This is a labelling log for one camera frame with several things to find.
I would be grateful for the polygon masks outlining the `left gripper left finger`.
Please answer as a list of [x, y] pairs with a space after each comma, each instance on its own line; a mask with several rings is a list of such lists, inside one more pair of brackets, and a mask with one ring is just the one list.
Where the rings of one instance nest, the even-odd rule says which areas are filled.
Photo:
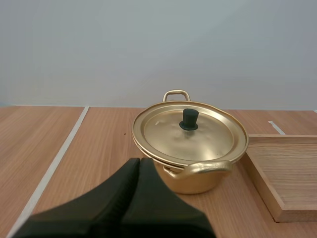
[[30, 216], [16, 238], [96, 238], [117, 226], [135, 192], [140, 159], [129, 159], [91, 191]]

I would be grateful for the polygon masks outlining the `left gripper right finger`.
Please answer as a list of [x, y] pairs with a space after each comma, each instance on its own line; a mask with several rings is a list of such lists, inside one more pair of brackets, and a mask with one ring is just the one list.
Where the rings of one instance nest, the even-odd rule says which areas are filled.
[[206, 215], [180, 199], [142, 158], [136, 190], [121, 220], [123, 238], [214, 238]]

